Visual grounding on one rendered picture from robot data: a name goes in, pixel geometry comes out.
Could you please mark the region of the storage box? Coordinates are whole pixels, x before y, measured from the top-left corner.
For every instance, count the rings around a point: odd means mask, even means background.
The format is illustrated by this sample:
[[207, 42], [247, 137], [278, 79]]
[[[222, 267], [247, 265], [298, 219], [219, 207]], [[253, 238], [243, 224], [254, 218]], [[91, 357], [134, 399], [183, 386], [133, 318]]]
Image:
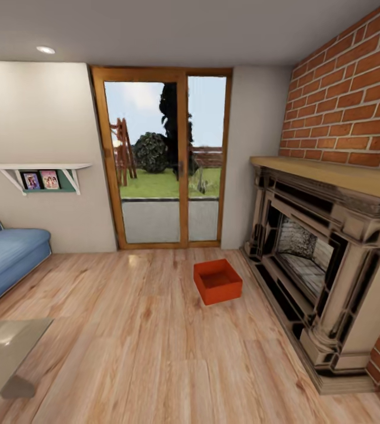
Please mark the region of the storage box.
[[240, 297], [243, 284], [226, 259], [194, 264], [194, 281], [206, 306]]

